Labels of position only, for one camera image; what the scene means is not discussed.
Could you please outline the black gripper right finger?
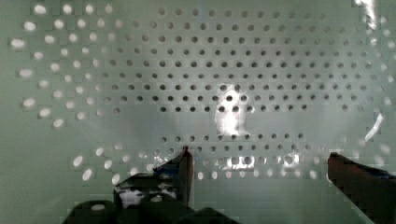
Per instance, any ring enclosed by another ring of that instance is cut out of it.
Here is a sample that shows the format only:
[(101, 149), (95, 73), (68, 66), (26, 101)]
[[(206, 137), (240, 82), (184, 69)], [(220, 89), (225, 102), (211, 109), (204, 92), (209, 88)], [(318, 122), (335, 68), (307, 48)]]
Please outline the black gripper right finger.
[(395, 224), (395, 176), (332, 152), (328, 178), (374, 224)]

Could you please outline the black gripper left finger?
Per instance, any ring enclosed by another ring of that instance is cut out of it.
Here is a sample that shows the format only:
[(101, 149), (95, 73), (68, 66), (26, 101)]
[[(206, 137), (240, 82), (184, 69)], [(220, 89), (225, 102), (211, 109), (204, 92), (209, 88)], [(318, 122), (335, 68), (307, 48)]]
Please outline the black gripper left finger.
[(168, 195), (186, 205), (191, 196), (192, 155), (184, 146), (172, 160), (148, 173), (137, 173), (114, 187), (114, 203), (121, 209), (141, 204), (149, 196)]

